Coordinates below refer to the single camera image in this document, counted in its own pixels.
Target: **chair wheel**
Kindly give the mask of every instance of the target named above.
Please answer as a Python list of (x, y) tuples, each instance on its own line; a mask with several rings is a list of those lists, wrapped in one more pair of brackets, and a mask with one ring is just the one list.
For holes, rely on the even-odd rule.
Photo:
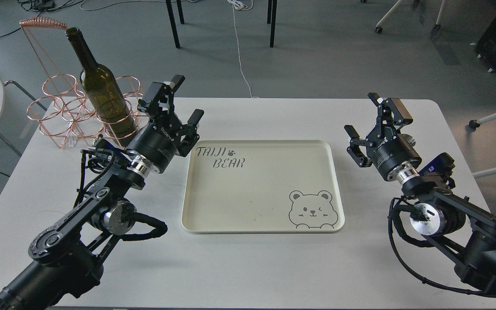
[(468, 123), (468, 126), (469, 126), (470, 128), (474, 128), (474, 129), (476, 129), (477, 127), (480, 127), (480, 125), (482, 125), (482, 124), (478, 123), (478, 122), (477, 122), (477, 120), (471, 120), (471, 121)]

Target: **white table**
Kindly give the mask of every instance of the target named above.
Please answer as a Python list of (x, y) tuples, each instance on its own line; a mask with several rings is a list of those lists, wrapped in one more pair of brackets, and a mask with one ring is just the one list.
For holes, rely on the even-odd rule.
[[(455, 159), (455, 194), (486, 207), (437, 104), (404, 100), (415, 122), (403, 131), (427, 163), (441, 152)], [(165, 220), (160, 239), (120, 242), (105, 262), (100, 286), (60, 306), (115, 308), (496, 308), (496, 300), (422, 285), (394, 257), (387, 234), (390, 199), (401, 194), (374, 167), (360, 169), (346, 153), (354, 125), (365, 136), (376, 107), (368, 99), (177, 98), (186, 121), (205, 111), (205, 140), (323, 140), (333, 153), (346, 224), (334, 234), (189, 234), (180, 216), (188, 159), (174, 157), (163, 175), (127, 197), (140, 212)], [(66, 213), (79, 182), (79, 148), (60, 150), (34, 135), (0, 196), (0, 290), (26, 265), (33, 237)], [(464, 243), (466, 226), (454, 234)], [(84, 239), (96, 236), (85, 227)], [(402, 257), (431, 280), (466, 287), (453, 263), (435, 249), (398, 241)]]

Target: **serving tray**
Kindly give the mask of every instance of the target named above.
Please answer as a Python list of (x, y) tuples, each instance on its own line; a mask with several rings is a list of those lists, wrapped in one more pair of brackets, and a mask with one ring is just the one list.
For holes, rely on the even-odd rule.
[(329, 145), (199, 141), (181, 222), (192, 233), (337, 232), (344, 213)]

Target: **dark green glass bottle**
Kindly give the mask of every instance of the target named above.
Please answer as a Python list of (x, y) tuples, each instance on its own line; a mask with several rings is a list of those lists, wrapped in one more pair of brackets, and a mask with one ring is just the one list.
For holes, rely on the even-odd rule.
[(107, 128), (108, 132), (114, 132), (120, 145), (126, 147), (135, 136), (132, 133), (136, 131), (136, 123), (122, 96), (122, 91), (116, 84), (114, 74), (95, 61), (78, 28), (67, 29), (66, 37), (83, 67), (80, 82), (87, 98), (93, 104), (100, 120), (109, 123), (112, 130)]

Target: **bear face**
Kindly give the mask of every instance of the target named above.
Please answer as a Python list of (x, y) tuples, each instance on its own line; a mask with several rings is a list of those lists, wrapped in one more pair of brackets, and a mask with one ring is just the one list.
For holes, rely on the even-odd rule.
[(290, 193), (292, 207), (288, 217), (296, 228), (305, 225), (309, 228), (322, 228), (324, 225), (334, 227), (338, 222), (338, 213), (331, 204), (332, 194), (321, 190), (317, 195), (304, 195), (295, 190)]

